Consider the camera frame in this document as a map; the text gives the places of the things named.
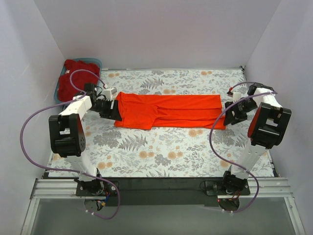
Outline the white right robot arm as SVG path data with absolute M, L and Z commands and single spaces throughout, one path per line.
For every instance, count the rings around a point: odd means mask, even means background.
M 254 167 L 267 150 L 281 143 L 291 117 L 291 110 L 277 102 L 276 92 L 270 86 L 250 82 L 248 99 L 232 90 L 230 88 L 227 92 L 233 101 L 225 103 L 225 126 L 247 120 L 250 111 L 255 110 L 256 113 L 247 132 L 244 151 L 236 164 L 224 173 L 222 187 L 227 193 L 244 190 L 247 186 L 247 171 Z

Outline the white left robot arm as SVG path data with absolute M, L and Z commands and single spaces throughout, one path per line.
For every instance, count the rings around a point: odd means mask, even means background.
M 85 85 L 85 93 L 80 92 L 58 115 L 48 120 L 52 152 L 64 158 L 78 171 L 79 181 L 89 182 L 100 176 L 84 151 L 86 138 L 82 119 L 88 111 L 97 112 L 101 118 L 121 121 L 116 88 L 107 88 L 98 95 L 94 84 Z

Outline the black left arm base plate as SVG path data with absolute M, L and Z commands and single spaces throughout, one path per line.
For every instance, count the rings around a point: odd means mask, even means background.
M 77 184 L 76 196 L 116 196 L 116 189 L 119 188 L 118 181 L 113 181 L 115 186 L 98 180 L 77 181 Z

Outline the orange t shirt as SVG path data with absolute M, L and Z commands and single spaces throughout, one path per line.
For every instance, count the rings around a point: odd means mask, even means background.
M 219 94 L 127 94 L 116 97 L 121 121 L 115 127 L 150 130 L 153 127 L 212 128 L 222 113 Z

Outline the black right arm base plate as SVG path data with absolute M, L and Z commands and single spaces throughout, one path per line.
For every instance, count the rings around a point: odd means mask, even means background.
M 204 192 L 208 196 L 231 196 L 238 193 L 240 196 L 250 195 L 250 189 L 247 180 L 241 179 L 225 180 L 223 178 L 210 178 L 210 180 L 204 181 Z

